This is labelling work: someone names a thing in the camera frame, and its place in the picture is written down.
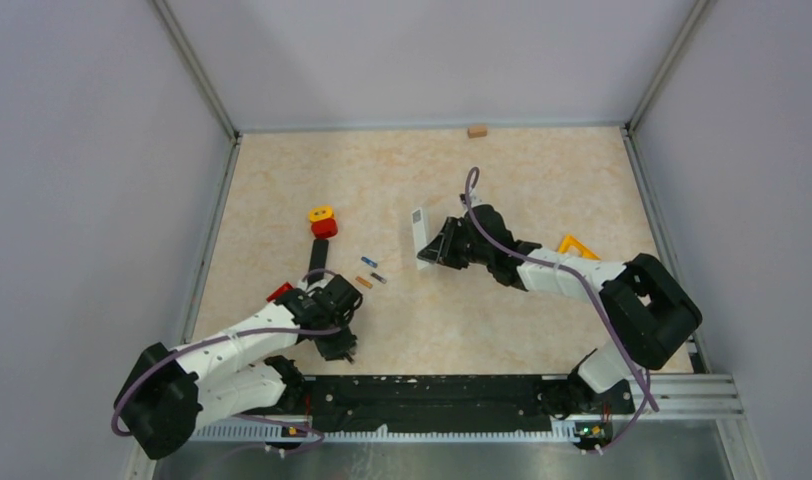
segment red object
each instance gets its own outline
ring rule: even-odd
[[[338,224],[335,223],[335,218],[332,217],[318,220],[312,223],[312,233],[315,234],[315,238],[334,237],[338,233]]]
[[[291,290],[292,288],[294,288],[294,287],[292,287],[290,283],[288,283],[288,282],[283,283],[281,287],[274,290],[274,293],[268,295],[267,301],[272,302],[272,301],[276,300],[277,297],[279,297],[283,293]]]

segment wire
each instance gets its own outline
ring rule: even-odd
[[[630,358],[630,355],[627,353],[627,350],[624,349],[624,345],[621,344],[621,339],[618,338],[618,333],[615,332],[615,329],[612,327],[612,323],[609,321],[609,316],[606,314],[606,310],[603,308],[603,304],[600,302],[600,298],[594,293],[592,290],[591,285],[589,282],[586,281],[586,278],[583,276],[582,273],[573,269],[567,265],[563,265],[561,263],[554,263],[549,262],[547,260],[542,260],[540,258],[533,258],[528,257],[526,255],[522,255],[518,252],[512,251],[506,248],[503,244],[495,240],[491,237],[491,235],[486,232],[480,222],[477,220],[476,214],[474,214],[474,209],[471,207],[471,190],[477,186],[477,181],[480,179],[480,169],[479,167],[471,167],[471,170],[468,171],[468,176],[465,178],[465,208],[468,210],[468,216],[471,217],[471,222],[476,227],[477,231],[485,238],[488,243],[492,244],[495,248],[500,250],[501,252],[515,258],[519,258],[525,262],[535,263],[536,265],[541,265],[547,268],[559,269],[563,272],[570,273],[574,278],[576,278],[580,285],[582,285],[583,290],[585,290],[586,295],[591,300],[592,305],[594,305],[594,309],[597,310],[598,316],[600,316],[601,322],[603,322],[603,326],[606,327],[606,331],[609,332],[609,336],[612,338],[612,341],[615,342],[615,345],[618,347],[618,352],[621,353],[621,358],[624,359],[624,362],[627,364],[627,367],[630,369],[630,372],[633,374],[633,378],[636,379],[636,383],[639,384],[639,387],[642,389],[644,393],[645,400],[650,402],[650,408],[653,411],[659,411],[659,404],[656,403],[656,399],[653,398],[653,394],[650,392],[650,385],[646,385],[642,381],[642,375],[636,368],[636,365],[633,363],[633,360]]]
[[[309,452],[310,450],[313,450],[313,449],[321,446],[321,444],[324,442],[324,434],[323,434],[323,432],[321,432],[319,430],[315,430],[314,428],[312,428],[310,426],[307,426],[307,425],[298,425],[296,423],[281,422],[279,420],[272,420],[270,418],[263,418],[263,417],[255,417],[255,416],[252,416],[252,415],[235,415],[235,418],[240,418],[242,420],[247,420],[247,421],[250,421],[250,422],[264,423],[264,424],[267,424],[267,425],[275,425],[275,426],[278,426],[278,427],[295,428],[295,429],[297,429],[297,430],[299,430],[301,432],[306,432],[307,434],[316,435],[318,437],[317,439],[315,439],[314,442],[304,443],[304,444],[300,445],[299,447],[297,447],[297,448],[295,448],[293,450],[282,450],[286,457],[289,456],[289,455],[297,455],[298,453]],[[191,477],[191,480],[200,480],[201,478],[203,478],[206,475],[206,473],[208,473],[213,468],[215,468],[219,463],[222,463],[222,462],[226,461],[229,457],[232,457],[232,456],[234,456],[234,455],[236,455],[238,453],[241,453],[241,452],[246,452],[247,450],[259,450],[259,449],[263,449],[263,448],[266,448],[266,447],[263,447],[261,443],[248,443],[248,444],[245,444],[245,445],[240,445],[238,447],[235,447],[232,450],[224,453],[220,457],[218,457],[218,458],[212,460],[211,462],[209,462],[205,467],[203,467],[203,469],[200,470],[200,472],[197,475],[194,475],[193,477]]]
[[[647,369],[645,370],[645,381],[647,382],[646,385],[639,384],[639,387],[642,387],[642,389],[644,389],[644,387],[646,386],[648,389],[650,389],[650,370]],[[639,417],[642,416],[642,413],[644,413],[644,409],[645,407],[647,407],[647,404],[648,404],[647,397],[643,397],[642,404],[639,405],[638,410],[636,410],[636,413],[633,414],[633,418],[631,418],[630,421],[627,422],[626,425],[624,425],[624,428],[622,428],[621,431],[618,432],[618,434],[612,438],[611,442],[606,444],[606,446],[600,448],[601,453],[606,452],[607,450],[613,448],[616,444],[618,444],[618,442],[621,441],[622,438],[624,438],[627,431],[629,431],[630,428],[632,428],[633,425],[635,425],[636,422],[639,420]]]
[[[297,335],[326,336],[338,333],[339,331],[341,331],[341,328],[328,328],[326,330],[306,330],[302,328],[265,327],[265,328],[251,328],[249,330],[241,330],[240,332],[236,333],[236,336],[249,337],[251,335],[261,335],[264,333],[295,333]],[[230,339],[229,335],[223,335],[220,337],[214,337],[207,340],[203,340],[198,343],[187,345],[181,350],[171,352],[170,355],[159,360],[158,363],[148,368],[146,372],[142,373],[141,376],[139,376],[134,382],[132,382],[132,385],[130,385],[129,388],[126,389],[126,392],[124,392],[124,394],[120,397],[120,401],[117,402],[114,414],[112,414],[112,432],[114,432],[114,434],[119,437],[129,437],[132,435],[132,432],[121,430],[120,426],[118,425],[120,414],[123,411],[123,408],[126,406],[126,404],[129,403],[129,400],[132,399],[132,397],[135,395],[138,389],[141,388],[144,382],[146,382],[147,379],[153,376],[162,367],[169,364],[170,362],[173,362],[174,360],[183,355],[186,355],[196,350],[206,348],[211,345],[229,341],[229,339]]]

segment brown block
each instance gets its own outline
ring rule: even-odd
[[[468,138],[479,138],[488,135],[488,127],[486,125],[471,125],[468,127]]]

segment white wall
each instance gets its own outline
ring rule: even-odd
[[[693,0],[171,0],[236,127],[623,122]]]
[[[143,0],[0,0],[0,479],[117,478],[228,143]]]
[[[812,0],[718,2],[640,143],[712,365],[812,478]]]

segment marble pattern surface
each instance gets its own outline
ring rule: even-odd
[[[310,342],[284,352],[306,374],[560,373],[608,338],[591,305],[504,288],[484,267],[415,268],[410,212],[433,234],[462,213],[468,169],[516,238],[556,248],[571,233],[604,260],[655,252],[618,128],[345,131],[245,135],[195,339],[247,318],[309,262],[308,211],[332,205],[339,233],[327,266],[365,303],[356,362],[325,362]],[[367,256],[388,279],[370,278]],[[663,369],[690,372],[678,352]]]

